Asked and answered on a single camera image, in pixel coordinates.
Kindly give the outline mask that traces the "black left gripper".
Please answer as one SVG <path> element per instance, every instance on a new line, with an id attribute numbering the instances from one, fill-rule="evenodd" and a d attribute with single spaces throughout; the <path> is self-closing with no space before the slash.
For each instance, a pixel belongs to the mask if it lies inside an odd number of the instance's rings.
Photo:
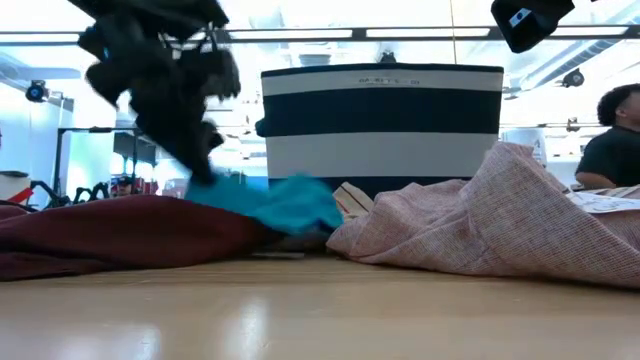
<path id="1" fill-rule="evenodd" d="M 97 19 L 116 11 L 154 15 L 193 27 L 224 27 L 229 19 L 217 0 L 67 0 Z"/>

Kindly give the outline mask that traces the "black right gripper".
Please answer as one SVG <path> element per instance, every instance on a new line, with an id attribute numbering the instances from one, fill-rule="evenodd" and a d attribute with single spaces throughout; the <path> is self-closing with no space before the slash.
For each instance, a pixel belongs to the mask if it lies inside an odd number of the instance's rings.
<path id="1" fill-rule="evenodd" d="M 573 0 L 494 0 L 491 13 L 510 50 L 523 53 L 549 37 L 574 8 Z"/>

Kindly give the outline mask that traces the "black garment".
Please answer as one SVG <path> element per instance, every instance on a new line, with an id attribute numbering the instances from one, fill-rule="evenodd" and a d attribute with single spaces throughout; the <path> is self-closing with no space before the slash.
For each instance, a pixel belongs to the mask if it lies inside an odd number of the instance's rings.
<path id="1" fill-rule="evenodd" d="M 204 185 L 216 181 L 208 156 L 222 142 L 203 119 L 206 100 L 241 90 L 232 54 L 216 43 L 214 30 L 223 24 L 220 16 L 120 8 L 98 17 L 78 39 L 97 59 L 86 72 L 93 90 L 111 105 L 129 92 L 136 126 Z"/>

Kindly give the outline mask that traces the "pink checked woven shirt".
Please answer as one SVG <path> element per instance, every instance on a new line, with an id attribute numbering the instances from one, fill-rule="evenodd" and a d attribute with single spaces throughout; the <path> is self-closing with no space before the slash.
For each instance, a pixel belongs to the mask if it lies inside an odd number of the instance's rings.
<path id="1" fill-rule="evenodd" d="M 328 247 L 353 261 L 640 289 L 640 211 L 591 214 L 532 157 L 498 142 L 469 181 L 380 193 Z"/>

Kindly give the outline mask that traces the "maroon garment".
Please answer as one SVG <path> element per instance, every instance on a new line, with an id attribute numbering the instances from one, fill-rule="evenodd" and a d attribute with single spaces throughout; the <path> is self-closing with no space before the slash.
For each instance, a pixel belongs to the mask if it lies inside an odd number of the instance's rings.
<path id="1" fill-rule="evenodd" d="M 249 254 L 283 236 L 250 217 L 163 196 L 33 213 L 0 206 L 0 282 L 188 267 Z"/>

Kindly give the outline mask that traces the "teal garment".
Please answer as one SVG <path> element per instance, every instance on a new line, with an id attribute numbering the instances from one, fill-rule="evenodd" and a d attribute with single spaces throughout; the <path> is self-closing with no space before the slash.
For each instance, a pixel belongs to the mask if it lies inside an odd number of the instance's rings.
<path id="1" fill-rule="evenodd" d="M 192 180 L 185 199 L 253 218 L 289 235 L 300 235 L 316 227 L 335 230 L 343 224 L 331 189 L 320 180 L 300 175 L 267 189 L 242 184 L 225 175 L 218 175 L 212 185 Z"/>

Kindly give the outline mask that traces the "cream striped cloth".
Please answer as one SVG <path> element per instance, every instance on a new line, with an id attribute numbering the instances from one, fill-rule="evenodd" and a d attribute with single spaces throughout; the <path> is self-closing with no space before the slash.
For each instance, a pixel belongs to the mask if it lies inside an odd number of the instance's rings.
<path id="1" fill-rule="evenodd" d="M 348 182 L 343 182 L 333 197 L 345 221 L 368 214 L 374 206 L 374 201 L 366 193 Z"/>

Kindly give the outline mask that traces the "white cylindrical appliance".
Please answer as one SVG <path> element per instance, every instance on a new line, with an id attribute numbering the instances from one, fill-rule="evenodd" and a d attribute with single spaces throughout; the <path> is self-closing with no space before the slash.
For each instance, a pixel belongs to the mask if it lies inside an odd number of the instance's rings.
<path id="1" fill-rule="evenodd" d="M 544 130 L 541 128 L 515 128 L 502 133 L 501 140 L 529 146 L 533 149 L 533 157 L 543 167 L 547 166 L 547 154 Z"/>

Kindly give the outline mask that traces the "person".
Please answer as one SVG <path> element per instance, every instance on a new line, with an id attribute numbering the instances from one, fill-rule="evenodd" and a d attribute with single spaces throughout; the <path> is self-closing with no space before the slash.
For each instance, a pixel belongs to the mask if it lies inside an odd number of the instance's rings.
<path id="1" fill-rule="evenodd" d="M 609 130 L 586 145 L 576 180 L 585 189 L 640 185 L 640 83 L 604 94 L 597 118 Z"/>
<path id="2" fill-rule="evenodd" d="M 110 196 L 122 197 L 136 193 L 135 182 L 132 177 L 121 175 L 111 179 Z"/>

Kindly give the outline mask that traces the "red storage rack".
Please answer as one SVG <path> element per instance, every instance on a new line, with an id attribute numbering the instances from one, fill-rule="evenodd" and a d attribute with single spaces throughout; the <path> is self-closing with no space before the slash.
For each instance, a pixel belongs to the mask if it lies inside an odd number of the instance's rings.
<path id="1" fill-rule="evenodd" d="M 132 186 L 133 194 L 156 195 L 158 189 L 159 186 L 155 180 L 145 180 L 140 177 L 134 179 Z"/>

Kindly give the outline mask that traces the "navy white striped fabric basket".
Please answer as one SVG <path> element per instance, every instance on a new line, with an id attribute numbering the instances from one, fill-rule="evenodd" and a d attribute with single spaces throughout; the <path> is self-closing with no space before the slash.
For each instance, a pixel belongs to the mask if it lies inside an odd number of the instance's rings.
<path id="1" fill-rule="evenodd" d="M 307 175 L 369 196 L 469 180 L 498 139 L 504 70 L 362 63 L 261 75 L 267 178 Z"/>

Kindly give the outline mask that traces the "black background robot arms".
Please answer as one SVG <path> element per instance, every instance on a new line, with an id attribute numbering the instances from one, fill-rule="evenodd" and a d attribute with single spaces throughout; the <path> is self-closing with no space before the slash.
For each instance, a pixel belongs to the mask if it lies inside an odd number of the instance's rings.
<path id="1" fill-rule="evenodd" d="M 35 190 L 37 187 L 42 188 L 49 196 L 49 203 L 45 206 L 46 209 L 77 205 L 110 198 L 110 185 L 104 182 L 97 183 L 93 188 L 78 187 L 73 199 L 67 195 L 62 196 L 57 194 L 43 181 L 32 180 L 30 188 Z"/>

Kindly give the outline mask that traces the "white box red stripe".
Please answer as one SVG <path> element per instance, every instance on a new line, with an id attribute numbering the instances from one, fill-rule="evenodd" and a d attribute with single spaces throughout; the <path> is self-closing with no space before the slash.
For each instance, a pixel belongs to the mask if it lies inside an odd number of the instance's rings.
<path id="1" fill-rule="evenodd" d="M 26 205 L 33 195 L 31 179 L 20 171 L 0 171 L 0 200 Z"/>

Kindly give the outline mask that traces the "black background rig frame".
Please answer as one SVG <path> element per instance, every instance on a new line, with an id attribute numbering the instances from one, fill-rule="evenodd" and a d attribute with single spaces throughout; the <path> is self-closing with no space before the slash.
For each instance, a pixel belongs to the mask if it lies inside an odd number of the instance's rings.
<path id="1" fill-rule="evenodd" d="M 88 128 L 59 127 L 57 129 L 54 172 L 53 172 L 53 193 L 56 196 L 61 196 L 62 194 L 60 166 L 61 166 L 61 154 L 62 154 L 62 139 L 66 132 L 83 132 L 83 133 L 91 133 L 91 134 L 128 132 L 133 137 L 131 177 L 133 180 L 136 179 L 135 167 L 138 162 L 138 142 L 139 142 L 139 138 L 142 135 L 141 131 L 137 127 L 99 127 L 99 126 L 93 126 Z"/>

